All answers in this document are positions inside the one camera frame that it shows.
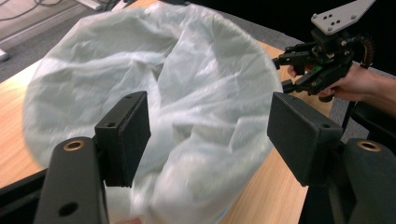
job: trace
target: white plastic bag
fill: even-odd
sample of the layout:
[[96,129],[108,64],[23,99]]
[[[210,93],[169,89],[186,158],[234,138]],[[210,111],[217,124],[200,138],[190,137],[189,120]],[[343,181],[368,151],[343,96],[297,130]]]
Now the white plastic bag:
[[42,60],[23,110],[27,146],[53,148],[126,94],[148,92],[151,137],[131,189],[107,188],[112,222],[216,223],[272,148],[272,60],[239,27],[196,5],[158,2],[81,20]]

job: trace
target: brass insert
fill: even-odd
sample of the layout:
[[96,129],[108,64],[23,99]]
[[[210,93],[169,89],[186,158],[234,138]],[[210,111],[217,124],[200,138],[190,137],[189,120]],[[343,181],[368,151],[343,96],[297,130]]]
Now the brass insert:
[[68,142],[66,145],[64,145],[64,150],[65,151],[75,151],[82,149],[85,146],[84,141],[82,140],[76,140],[72,142]]
[[358,146],[367,150],[367,151],[373,151],[373,152],[379,152],[381,151],[381,147],[379,147],[377,144],[368,142],[368,141],[359,141]]

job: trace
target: translucent plastic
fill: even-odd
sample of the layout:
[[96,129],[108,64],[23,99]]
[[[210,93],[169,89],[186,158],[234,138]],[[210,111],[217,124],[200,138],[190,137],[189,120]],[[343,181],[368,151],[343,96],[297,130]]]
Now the translucent plastic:
[[107,188],[112,222],[216,223],[272,148],[266,51],[196,5],[158,2],[78,22],[42,60],[23,109],[26,145],[47,167],[53,148],[94,125],[126,94],[148,92],[151,138],[131,189]]

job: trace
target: gray floor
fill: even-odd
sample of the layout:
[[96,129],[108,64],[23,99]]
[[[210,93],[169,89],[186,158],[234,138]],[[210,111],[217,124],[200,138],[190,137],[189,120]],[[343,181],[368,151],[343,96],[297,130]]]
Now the gray floor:
[[[28,34],[13,36],[7,41],[1,41],[0,38],[0,49],[4,49],[11,56],[8,61],[0,63],[0,82],[12,77],[25,67],[44,57],[80,18],[99,13],[82,5],[74,5],[67,10],[69,11],[63,14],[58,12],[58,14],[62,15],[53,20],[37,23],[33,31],[25,32]],[[229,14],[222,14],[254,38],[276,48],[284,49],[285,47],[301,43],[301,41],[278,31],[244,21]],[[334,100],[330,118],[341,125],[346,108],[347,102],[338,99]],[[352,120],[342,140],[346,141],[352,137],[365,138],[366,136],[367,131]]]

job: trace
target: table surface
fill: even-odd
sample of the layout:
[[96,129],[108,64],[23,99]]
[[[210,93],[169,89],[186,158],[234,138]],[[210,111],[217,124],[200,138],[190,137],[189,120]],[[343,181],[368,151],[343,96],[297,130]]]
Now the table surface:
[[[130,7],[147,7],[153,2],[139,0]],[[283,52],[259,43],[272,58]],[[38,64],[0,83],[0,188],[42,169],[28,151],[22,134],[24,94]],[[284,66],[278,70],[281,80],[290,78],[286,69]],[[305,92],[294,95],[329,116],[332,103],[322,103]],[[298,223],[306,191],[273,148],[220,223]]]

